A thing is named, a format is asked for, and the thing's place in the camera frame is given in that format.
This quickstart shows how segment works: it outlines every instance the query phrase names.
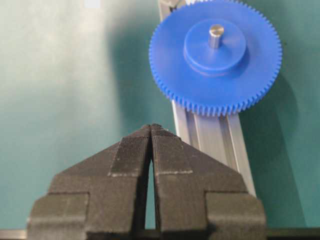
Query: aluminum rail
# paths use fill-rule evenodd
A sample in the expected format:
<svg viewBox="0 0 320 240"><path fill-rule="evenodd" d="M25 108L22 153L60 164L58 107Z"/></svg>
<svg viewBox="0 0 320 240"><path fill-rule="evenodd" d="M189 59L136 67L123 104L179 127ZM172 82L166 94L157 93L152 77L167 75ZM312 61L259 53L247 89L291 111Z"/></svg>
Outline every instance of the aluminum rail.
<svg viewBox="0 0 320 240"><path fill-rule="evenodd" d="M184 0L158 0L161 21ZM172 101L176 134L186 143L242 174L251 195L256 196L246 145L238 114L221 117L187 112Z"/></svg>

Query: green table surface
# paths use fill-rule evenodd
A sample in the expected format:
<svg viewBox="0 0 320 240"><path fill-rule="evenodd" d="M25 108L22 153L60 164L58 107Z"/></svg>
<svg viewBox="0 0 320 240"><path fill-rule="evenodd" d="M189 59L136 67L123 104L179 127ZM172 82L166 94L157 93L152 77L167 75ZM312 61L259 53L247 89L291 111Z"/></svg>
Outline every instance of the green table surface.
<svg viewBox="0 0 320 240"><path fill-rule="evenodd" d="M0 1L0 229L25 228L56 173L122 136L150 123L175 132L149 69L156 0L88 1ZM246 2L283 46L269 94L240 114L256 192L269 227L319 227L320 1Z"/></svg>

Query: spur gear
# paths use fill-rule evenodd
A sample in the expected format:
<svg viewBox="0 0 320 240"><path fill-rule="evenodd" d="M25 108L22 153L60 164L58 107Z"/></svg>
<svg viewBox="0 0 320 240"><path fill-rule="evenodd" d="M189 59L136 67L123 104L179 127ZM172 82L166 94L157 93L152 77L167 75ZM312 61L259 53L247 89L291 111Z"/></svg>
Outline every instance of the spur gear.
<svg viewBox="0 0 320 240"><path fill-rule="evenodd" d="M218 28L221 36L214 35ZM167 98L198 115L225 116L265 96L279 73L282 47L275 28L254 8L211 0L183 6L160 23L149 62Z"/></svg>

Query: metal shaft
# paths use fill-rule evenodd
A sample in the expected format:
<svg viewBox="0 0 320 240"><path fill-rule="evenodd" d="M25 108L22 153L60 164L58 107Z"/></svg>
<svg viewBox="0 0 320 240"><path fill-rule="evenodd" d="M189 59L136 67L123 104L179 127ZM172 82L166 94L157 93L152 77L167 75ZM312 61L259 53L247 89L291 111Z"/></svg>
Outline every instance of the metal shaft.
<svg viewBox="0 0 320 240"><path fill-rule="evenodd" d="M220 24L215 24L210 27L209 30L209 46L213 49L217 49L221 45L221 39L225 32L225 29Z"/></svg>

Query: textured surface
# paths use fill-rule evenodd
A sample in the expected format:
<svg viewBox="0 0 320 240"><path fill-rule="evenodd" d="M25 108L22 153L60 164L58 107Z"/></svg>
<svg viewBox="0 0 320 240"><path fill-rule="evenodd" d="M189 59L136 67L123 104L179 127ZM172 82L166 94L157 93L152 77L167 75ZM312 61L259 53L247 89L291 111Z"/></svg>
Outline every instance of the textured surface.
<svg viewBox="0 0 320 240"><path fill-rule="evenodd" d="M156 223L163 239L265 239L264 208L238 172L179 137L151 132Z"/></svg>
<svg viewBox="0 0 320 240"><path fill-rule="evenodd" d="M30 239L41 240L45 234L52 239L54 236L69 239L72 231L81 239L85 239L86 234L90 239L101 236L127 239L143 229L152 156L149 129L146 125L57 174L48 195L33 206L28 224ZM87 197L86 203L72 201L78 196ZM66 230L66 224L72 226L70 231Z"/></svg>
<svg viewBox="0 0 320 240"><path fill-rule="evenodd" d="M100 2L0 1L0 229L25 228L63 169L145 123L174 131L149 70L157 2ZM320 226L320 2L246 2L272 21L283 46L276 83L240 114L255 188L269 226Z"/></svg>
<svg viewBox="0 0 320 240"><path fill-rule="evenodd" d="M89 194L51 194L38 199L28 219L29 240L86 240Z"/></svg>

